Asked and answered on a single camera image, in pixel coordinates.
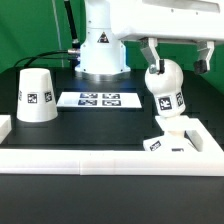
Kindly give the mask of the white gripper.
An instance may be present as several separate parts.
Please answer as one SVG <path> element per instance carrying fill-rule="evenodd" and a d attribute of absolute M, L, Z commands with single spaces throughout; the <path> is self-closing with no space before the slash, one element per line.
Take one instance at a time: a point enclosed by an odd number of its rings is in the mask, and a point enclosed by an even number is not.
<path fill-rule="evenodd" d="M 109 0 L 109 4 L 113 34 L 120 40 L 141 39 L 140 49 L 151 74 L 164 73 L 156 38 L 200 41 L 196 74 L 210 70 L 214 42 L 224 42 L 224 0 Z"/>

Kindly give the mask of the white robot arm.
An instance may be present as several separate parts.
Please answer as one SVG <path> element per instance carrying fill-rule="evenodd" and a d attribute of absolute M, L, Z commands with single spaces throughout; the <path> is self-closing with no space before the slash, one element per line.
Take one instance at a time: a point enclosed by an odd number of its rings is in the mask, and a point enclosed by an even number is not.
<path fill-rule="evenodd" d="M 84 0 L 86 39 L 80 49 L 79 73 L 108 79 L 130 70 L 126 41 L 137 41 L 149 71 L 161 74 L 165 60 L 159 43 L 194 44 L 199 57 L 194 71 L 210 70 L 214 48 L 224 44 L 224 0 Z"/>

